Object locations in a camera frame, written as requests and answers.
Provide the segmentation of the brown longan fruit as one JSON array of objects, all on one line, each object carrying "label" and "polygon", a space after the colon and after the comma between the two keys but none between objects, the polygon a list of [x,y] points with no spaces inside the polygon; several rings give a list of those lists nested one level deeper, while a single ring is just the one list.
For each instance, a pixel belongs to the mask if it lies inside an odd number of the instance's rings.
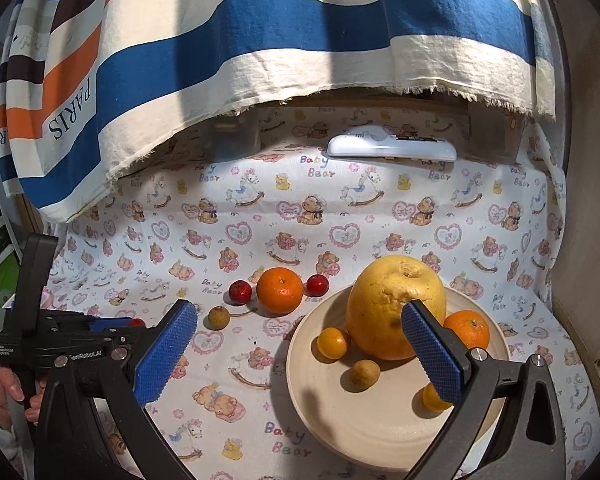
[{"label": "brown longan fruit", "polygon": [[212,330],[224,330],[228,324],[230,324],[230,312],[226,307],[217,306],[209,311],[207,325]]},{"label": "brown longan fruit", "polygon": [[349,380],[355,390],[363,391],[378,382],[380,366],[372,360],[359,360],[349,370]]}]

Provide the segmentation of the brown wooden headboard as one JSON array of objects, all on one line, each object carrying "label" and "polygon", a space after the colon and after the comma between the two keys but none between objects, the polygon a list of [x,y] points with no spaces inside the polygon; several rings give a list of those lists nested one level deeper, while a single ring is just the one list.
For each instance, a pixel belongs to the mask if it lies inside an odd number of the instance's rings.
[{"label": "brown wooden headboard", "polygon": [[600,360],[600,14],[590,0],[553,0],[571,96],[566,232],[553,272],[559,307],[584,352]]}]

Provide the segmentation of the large yellow pomelo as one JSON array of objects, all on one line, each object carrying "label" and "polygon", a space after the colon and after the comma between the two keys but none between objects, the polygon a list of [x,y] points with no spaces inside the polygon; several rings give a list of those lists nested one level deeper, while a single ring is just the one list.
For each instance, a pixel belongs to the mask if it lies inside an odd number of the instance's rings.
[{"label": "large yellow pomelo", "polygon": [[411,359],[401,312],[412,300],[421,301],[438,322],[445,320],[445,287],[425,263],[385,256],[366,266],[351,287],[346,311],[347,331],[358,348],[381,361]]}]

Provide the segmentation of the striped Paris blanket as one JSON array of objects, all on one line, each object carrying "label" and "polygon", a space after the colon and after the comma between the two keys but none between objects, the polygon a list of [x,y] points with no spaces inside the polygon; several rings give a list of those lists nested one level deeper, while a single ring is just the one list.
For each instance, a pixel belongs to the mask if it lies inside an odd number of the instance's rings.
[{"label": "striped Paris blanket", "polygon": [[538,0],[14,0],[0,178],[67,222],[183,129],[342,88],[555,113]]}]

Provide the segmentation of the small yellow kumquat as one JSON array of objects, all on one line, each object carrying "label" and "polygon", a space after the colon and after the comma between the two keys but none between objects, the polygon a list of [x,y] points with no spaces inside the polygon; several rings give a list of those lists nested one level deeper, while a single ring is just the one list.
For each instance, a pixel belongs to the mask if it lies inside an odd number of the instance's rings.
[{"label": "small yellow kumquat", "polygon": [[422,404],[426,410],[434,413],[442,413],[453,406],[452,403],[441,399],[431,382],[422,389]]},{"label": "small yellow kumquat", "polygon": [[317,337],[317,350],[325,359],[337,361],[350,349],[350,337],[338,327],[326,327]]}]

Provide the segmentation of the baby bear print sheet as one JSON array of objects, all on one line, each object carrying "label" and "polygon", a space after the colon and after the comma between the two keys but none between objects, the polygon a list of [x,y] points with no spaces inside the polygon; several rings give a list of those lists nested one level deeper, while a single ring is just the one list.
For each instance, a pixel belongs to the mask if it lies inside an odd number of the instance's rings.
[{"label": "baby bear print sheet", "polygon": [[[234,281],[273,266],[351,285],[372,261],[410,256],[453,298],[491,315],[513,359],[546,359],[566,437],[566,475],[600,450],[600,415],[580,356],[550,310],[562,244],[566,176],[536,125],[514,122],[502,159],[348,162],[328,140],[370,122],[465,145],[463,119],[414,110],[274,108],[261,153],[210,164],[196,131],[176,136],[65,228],[44,301],[56,310],[157,323],[185,298],[200,313]],[[292,332],[314,307],[280,318],[234,307],[230,325],[197,330],[149,411],[201,479],[368,479],[319,444],[286,387]]]}]

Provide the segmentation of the beige round plate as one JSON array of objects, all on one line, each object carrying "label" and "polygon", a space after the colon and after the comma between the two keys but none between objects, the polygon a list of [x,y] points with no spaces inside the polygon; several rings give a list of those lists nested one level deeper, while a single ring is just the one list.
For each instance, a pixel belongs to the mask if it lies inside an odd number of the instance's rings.
[{"label": "beige round plate", "polygon": [[352,347],[338,361],[317,350],[326,327],[346,327],[347,287],[320,299],[298,325],[287,352],[291,402],[309,433],[332,452],[360,466],[388,472],[411,469],[453,413],[422,404],[429,378],[418,359],[381,361],[375,385],[356,390],[352,366],[366,358]]}]

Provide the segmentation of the orange mandarin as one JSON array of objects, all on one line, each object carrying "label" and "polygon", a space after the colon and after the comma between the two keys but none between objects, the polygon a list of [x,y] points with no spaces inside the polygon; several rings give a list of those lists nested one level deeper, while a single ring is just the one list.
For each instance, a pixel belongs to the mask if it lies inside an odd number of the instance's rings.
[{"label": "orange mandarin", "polygon": [[302,303],[304,285],[300,276],[289,269],[266,270],[257,282],[260,305],[274,315],[286,315]]},{"label": "orange mandarin", "polygon": [[443,326],[452,330],[468,349],[488,348],[490,328],[478,312],[473,310],[454,312],[444,320]]}]

